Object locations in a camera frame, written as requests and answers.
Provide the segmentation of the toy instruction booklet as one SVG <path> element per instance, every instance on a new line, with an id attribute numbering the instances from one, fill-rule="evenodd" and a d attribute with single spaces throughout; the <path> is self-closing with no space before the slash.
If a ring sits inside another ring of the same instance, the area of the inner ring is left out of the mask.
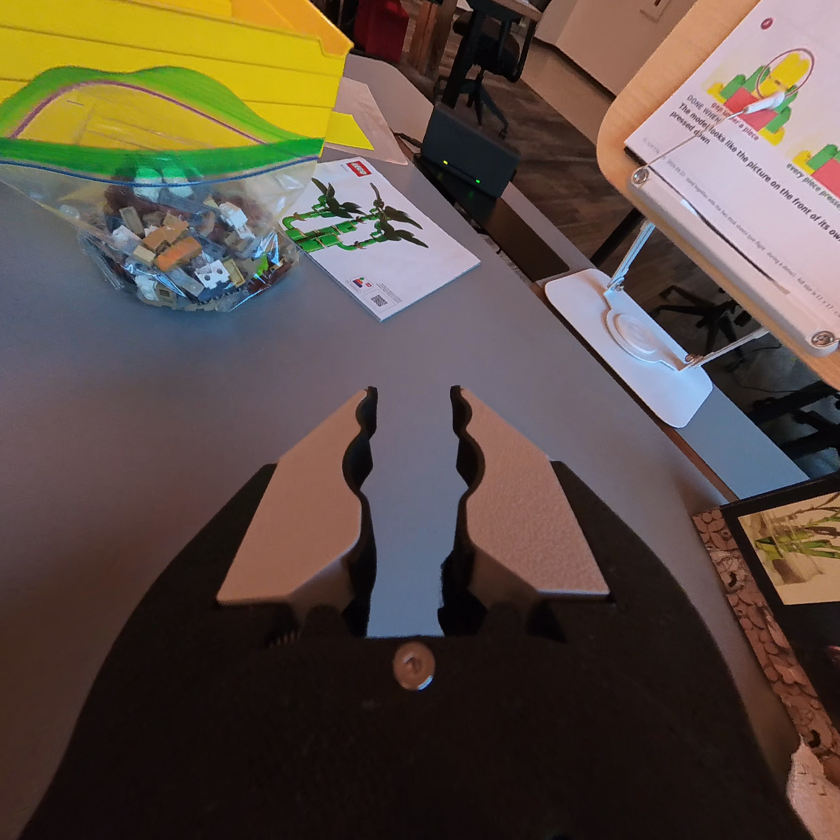
<path id="1" fill-rule="evenodd" d="M 281 224 L 379 321 L 480 263 L 360 157 L 317 164 Z"/>

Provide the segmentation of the black toy set box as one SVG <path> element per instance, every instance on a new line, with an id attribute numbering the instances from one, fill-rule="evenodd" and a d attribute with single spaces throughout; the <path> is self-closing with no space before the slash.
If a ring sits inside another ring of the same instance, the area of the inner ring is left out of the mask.
<path id="1" fill-rule="evenodd" d="M 838 785 L 838 472 L 693 522 L 771 688 Z"/>

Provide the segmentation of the yellow plastic bin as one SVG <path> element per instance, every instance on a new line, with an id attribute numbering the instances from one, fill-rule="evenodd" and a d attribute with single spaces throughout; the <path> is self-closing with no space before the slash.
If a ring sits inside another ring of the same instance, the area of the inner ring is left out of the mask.
<path id="1" fill-rule="evenodd" d="M 3 1 L 2 99 L 40 73 L 181 67 L 326 140 L 351 41 L 312 2 Z"/>

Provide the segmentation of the clear zip bag green seal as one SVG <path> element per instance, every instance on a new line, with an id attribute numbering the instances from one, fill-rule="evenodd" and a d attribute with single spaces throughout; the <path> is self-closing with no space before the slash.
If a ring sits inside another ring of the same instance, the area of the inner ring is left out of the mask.
<path id="1" fill-rule="evenodd" d="M 104 191 L 138 167 L 174 165 L 203 181 L 306 167 L 303 192 L 323 147 L 261 118 L 214 79 L 173 66 L 47 70 L 2 102 L 1 118 L 2 182 L 78 232 L 81 222 L 61 207 L 99 208 Z"/>

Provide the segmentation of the grey desk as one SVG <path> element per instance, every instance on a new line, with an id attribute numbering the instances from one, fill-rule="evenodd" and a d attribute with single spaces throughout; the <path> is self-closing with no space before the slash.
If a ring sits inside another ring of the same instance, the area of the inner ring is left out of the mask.
<path id="1" fill-rule="evenodd" d="M 479 267 L 378 323 L 308 259 L 227 316 L 107 287 L 2 186 L 2 838 L 808 838 L 797 737 L 690 513 L 718 495 L 412 166 Z M 354 392 L 371 637 L 216 591 Z M 614 602 L 438 637 L 463 385 L 558 459 Z"/>

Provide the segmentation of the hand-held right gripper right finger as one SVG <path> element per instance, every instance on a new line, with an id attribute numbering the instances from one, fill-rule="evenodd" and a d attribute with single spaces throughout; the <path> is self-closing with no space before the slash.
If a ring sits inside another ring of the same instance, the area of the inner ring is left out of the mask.
<path id="1" fill-rule="evenodd" d="M 453 385 L 450 399 L 466 490 L 438 622 L 447 636 L 477 634 L 508 604 L 529 634 L 561 637 L 551 602 L 610 591 L 550 458 L 470 390 Z"/>

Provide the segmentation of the wooden board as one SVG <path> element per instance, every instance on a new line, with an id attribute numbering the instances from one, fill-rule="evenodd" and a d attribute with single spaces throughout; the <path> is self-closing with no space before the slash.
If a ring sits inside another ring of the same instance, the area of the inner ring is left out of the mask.
<path id="1" fill-rule="evenodd" d="M 608 109 L 598 133 L 596 157 L 606 180 L 630 204 L 821 380 L 838 389 L 838 351 L 817 357 L 801 348 L 763 304 L 751 301 L 728 276 L 692 247 L 681 227 L 666 221 L 659 211 L 644 208 L 629 185 L 636 164 L 625 152 L 626 139 L 681 86 L 756 5 L 757 1 L 695 2 Z"/>

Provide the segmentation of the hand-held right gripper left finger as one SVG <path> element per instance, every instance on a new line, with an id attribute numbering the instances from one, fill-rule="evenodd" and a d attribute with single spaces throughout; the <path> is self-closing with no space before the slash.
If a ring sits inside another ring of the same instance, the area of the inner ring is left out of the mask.
<path id="1" fill-rule="evenodd" d="M 286 604 L 299 624 L 336 608 L 365 636 L 376 551 L 369 502 L 377 390 L 354 394 L 276 463 L 217 601 Z"/>

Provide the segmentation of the clear plastic sheet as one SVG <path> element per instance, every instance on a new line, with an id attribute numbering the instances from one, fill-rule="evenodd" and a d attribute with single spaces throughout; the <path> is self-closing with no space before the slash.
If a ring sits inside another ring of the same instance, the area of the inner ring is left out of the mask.
<path id="1" fill-rule="evenodd" d="M 374 149 L 336 148 L 325 144 L 326 147 L 347 154 L 361 154 L 369 161 L 385 161 L 399 165 L 406 165 L 409 162 L 367 85 L 347 77 L 342 78 L 333 110 L 352 114 L 368 140 L 373 143 Z"/>

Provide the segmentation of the black office chair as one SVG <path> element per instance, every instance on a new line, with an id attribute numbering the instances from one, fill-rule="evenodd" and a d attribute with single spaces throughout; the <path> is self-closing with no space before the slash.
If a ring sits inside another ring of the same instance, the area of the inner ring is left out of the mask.
<path id="1" fill-rule="evenodd" d="M 511 27 L 522 16 L 499 2 L 469 1 L 471 13 L 458 16 L 453 30 L 461 36 L 458 52 L 448 77 L 439 77 L 433 89 L 433 102 L 442 100 L 454 108 L 460 95 L 468 94 L 467 107 L 476 111 L 478 124 L 482 124 L 483 107 L 500 120 L 500 137 L 507 138 L 509 122 L 484 89 L 486 73 L 518 81 L 522 75 L 530 44 L 537 26 L 528 21 L 523 44 L 511 35 Z"/>
<path id="2" fill-rule="evenodd" d="M 687 299 L 690 305 L 661 304 L 649 313 L 650 317 L 656 319 L 663 311 L 698 316 L 696 328 L 705 329 L 707 332 L 704 353 L 701 355 L 688 353 L 684 361 L 685 367 L 708 357 L 714 350 L 719 333 L 723 334 L 729 344 L 734 344 L 736 341 L 734 327 L 744 327 L 752 320 L 752 316 L 730 297 L 721 303 L 713 303 L 678 286 L 667 287 L 659 293 L 659 296 L 666 299 L 671 292 L 677 292 L 682 298 Z"/>

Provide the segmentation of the black device with green lights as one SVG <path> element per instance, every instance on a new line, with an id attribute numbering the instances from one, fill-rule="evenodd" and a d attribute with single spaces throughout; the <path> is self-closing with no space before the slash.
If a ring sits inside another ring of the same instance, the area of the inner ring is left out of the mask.
<path id="1" fill-rule="evenodd" d="M 432 111 L 421 157 L 493 198 L 502 196 L 521 159 L 510 145 L 491 138 L 443 104 Z"/>

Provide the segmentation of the yellow sticky note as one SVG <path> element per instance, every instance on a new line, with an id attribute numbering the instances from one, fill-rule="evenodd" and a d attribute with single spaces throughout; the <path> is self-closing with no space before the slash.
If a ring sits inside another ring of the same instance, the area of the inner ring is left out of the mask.
<path id="1" fill-rule="evenodd" d="M 370 142 L 354 116 L 350 113 L 331 111 L 325 144 L 333 147 L 372 151 Z"/>

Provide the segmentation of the pile of mixed toy bricks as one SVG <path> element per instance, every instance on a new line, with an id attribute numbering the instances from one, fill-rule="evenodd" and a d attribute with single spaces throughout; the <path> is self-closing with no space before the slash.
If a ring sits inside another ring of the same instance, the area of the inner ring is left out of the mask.
<path id="1" fill-rule="evenodd" d="M 203 181 L 170 165 L 141 166 L 101 206 L 61 207 L 109 284 L 158 308 L 231 312 L 277 284 L 298 260 L 280 219 L 308 170 Z"/>

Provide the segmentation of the red plastic container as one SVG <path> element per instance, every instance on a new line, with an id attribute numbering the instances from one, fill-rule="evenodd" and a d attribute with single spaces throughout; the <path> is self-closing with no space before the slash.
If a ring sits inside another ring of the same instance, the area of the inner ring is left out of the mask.
<path id="1" fill-rule="evenodd" d="M 409 15 L 399 1 L 359 1 L 353 40 L 367 55 L 399 64 Z"/>

